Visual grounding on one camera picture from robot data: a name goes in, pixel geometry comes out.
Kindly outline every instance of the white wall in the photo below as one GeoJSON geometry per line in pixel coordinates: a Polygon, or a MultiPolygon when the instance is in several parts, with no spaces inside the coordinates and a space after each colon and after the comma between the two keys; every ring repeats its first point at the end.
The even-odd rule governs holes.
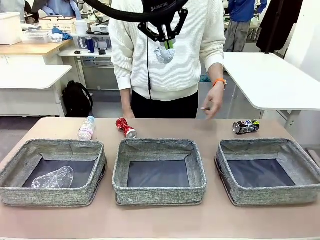
{"type": "MultiPolygon", "coordinates": [[[[320,0],[303,1],[285,60],[320,82],[319,11],[320,0]]],[[[291,134],[301,145],[320,145],[320,111],[301,112],[291,134]]]]}

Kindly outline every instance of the gray fabric basket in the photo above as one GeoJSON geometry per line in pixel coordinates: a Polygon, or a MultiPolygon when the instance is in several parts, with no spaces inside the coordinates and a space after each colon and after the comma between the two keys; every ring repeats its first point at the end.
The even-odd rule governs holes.
{"type": "Polygon", "coordinates": [[[198,205],[207,179],[195,142],[185,139],[124,139],[115,161],[112,185],[119,205],[198,205]],[[127,187],[135,161],[185,161],[189,187],[127,187]]]}
{"type": "Polygon", "coordinates": [[[87,206],[96,194],[96,188],[106,161],[104,145],[100,142],[48,139],[30,140],[18,150],[0,173],[2,203],[11,206],[87,206]],[[89,176],[88,180],[85,180],[87,183],[81,187],[23,187],[43,159],[46,161],[92,161],[93,168],[87,173],[89,176]]]}
{"type": "Polygon", "coordinates": [[[320,191],[320,169],[296,143],[282,138],[234,139],[220,142],[216,154],[221,178],[235,205],[290,205],[311,203],[320,191]],[[295,185],[243,187],[238,184],[230,160],[270,160],[280,164],[295,185]]]}

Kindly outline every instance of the hand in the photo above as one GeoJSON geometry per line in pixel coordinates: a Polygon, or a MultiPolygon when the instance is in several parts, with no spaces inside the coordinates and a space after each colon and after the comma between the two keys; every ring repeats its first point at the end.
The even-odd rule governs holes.
{"type": "Polygon", "coordinates": [[[206,119],[212,119],[220,110],[224,99],[225,84],[218,81],[208,92],[201,110],[205,110],[206,119]]]}
{"type": "Polygon", "coordinates": [[[134,115],[134,112],[132,111],[131,108],[123,110],[123,117],[125,119],[135,119],[136,118],[134,115]]]}

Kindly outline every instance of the crushed plastic bottle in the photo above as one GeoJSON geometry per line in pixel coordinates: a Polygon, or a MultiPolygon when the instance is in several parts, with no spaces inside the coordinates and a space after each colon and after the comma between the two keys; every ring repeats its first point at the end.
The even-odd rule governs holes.
{"type": "Polygon", "coordinates": [[[95,118],[88,116],[82,123],[78,132],[78,140],[90,141],[95,132],[95,118]]]}

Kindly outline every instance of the orange wristband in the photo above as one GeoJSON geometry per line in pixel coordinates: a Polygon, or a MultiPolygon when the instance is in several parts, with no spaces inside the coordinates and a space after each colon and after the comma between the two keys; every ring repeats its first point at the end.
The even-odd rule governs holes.
{"type": "Polygon", "coordinates": [[[224,80],[222,77],[221,78],[217,78],[214,83],[213,83],[213,87],[217,84],[217,82],[223,82],[224,85],[227,84],[227,81],[224,80]]]}

